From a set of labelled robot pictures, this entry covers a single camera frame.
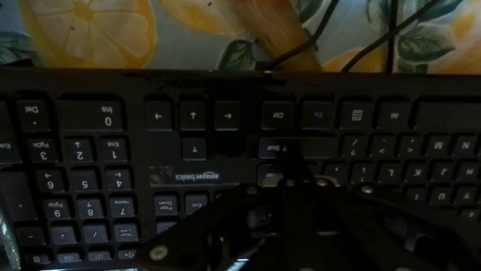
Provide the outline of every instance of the fabric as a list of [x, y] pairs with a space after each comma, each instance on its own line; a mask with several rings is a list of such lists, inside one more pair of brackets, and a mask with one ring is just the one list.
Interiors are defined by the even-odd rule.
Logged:
[[[0, 0], [0, 63], [132, 69], [260, 69], [269, 58], [231, 0]], [[330, 0], [290, 0], [314, 33]], [[389, 28], [392, 0], [339, 0], [317, 40], [324, 70], [339, 70]], [[398, 22], [428, 0], [399, 0]], [[481, 0], [440, 0], [351, 70], [481, 73]]]

